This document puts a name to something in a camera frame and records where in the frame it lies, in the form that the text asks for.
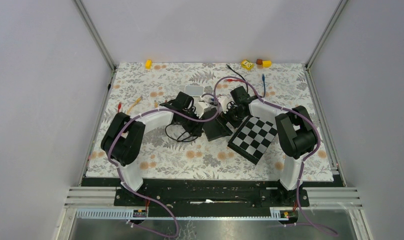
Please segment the black router box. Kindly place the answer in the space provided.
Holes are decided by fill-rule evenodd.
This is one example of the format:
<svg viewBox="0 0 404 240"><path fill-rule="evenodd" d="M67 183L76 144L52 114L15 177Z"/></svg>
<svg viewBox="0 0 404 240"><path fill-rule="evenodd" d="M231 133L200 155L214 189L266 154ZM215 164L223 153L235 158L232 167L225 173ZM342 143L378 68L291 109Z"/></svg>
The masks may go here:
<svg viewBox="0 0 404 240"><path fill-rule="evenodd" d="M215 119L204 122L202 129L209 142L222 137L228 137L233 131L227 126L228 120L224 117L223 111L220 111Z"/></svg>

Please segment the white network switch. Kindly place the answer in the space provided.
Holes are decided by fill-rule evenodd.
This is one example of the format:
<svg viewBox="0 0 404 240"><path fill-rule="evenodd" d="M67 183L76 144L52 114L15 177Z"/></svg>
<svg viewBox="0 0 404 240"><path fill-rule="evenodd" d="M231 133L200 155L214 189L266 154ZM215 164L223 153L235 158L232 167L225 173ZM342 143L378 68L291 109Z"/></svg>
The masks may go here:
<svg viewBox="0 0 404 240"><path fill-rule="evenodd" d="M184 87L184 93L191 97L200 97L204 92L204 86L201 85L186 85Z"/></svg>

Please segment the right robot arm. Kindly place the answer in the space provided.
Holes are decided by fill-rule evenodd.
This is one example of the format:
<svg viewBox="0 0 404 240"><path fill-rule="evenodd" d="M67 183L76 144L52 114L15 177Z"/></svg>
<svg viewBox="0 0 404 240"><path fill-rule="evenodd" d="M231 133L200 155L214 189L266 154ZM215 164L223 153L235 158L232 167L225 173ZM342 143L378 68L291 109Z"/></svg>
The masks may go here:
<svg viewBox="0 0 404 240"><path fill-rule="evenodd" d="M297 199L295 190L302 184L305 156L320 142L307 109L303 106L280 107L258 94L250 96L242 86L232 90L231 96L232 100L224 96L217 99L225 125L236 128L228 147L257 164L278 138L286 157L279 179L283 188L277 191L276 198L283 206L291 205Z"/></svg>

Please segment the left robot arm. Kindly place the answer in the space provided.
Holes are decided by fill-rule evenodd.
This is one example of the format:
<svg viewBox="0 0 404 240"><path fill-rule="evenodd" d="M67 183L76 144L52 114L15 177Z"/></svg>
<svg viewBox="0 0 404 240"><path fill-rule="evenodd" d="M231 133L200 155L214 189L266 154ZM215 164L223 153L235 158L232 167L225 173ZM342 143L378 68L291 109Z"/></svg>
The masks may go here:
<svg viewBox="0 0 404 240"><path fill-rule="evenodd" d="M114 116L100 147L117 168L121 185L129 188L125 197L132 205L138 206L145 200L145 192L140 188L143 178L137 164L144 134L178 124L185 130L186 141L199 137L203 126L201 118L208 109L207 103L195 101L186 93L179 92L176 98L161 103L153 110L135 116L118 112Z"/></svg>

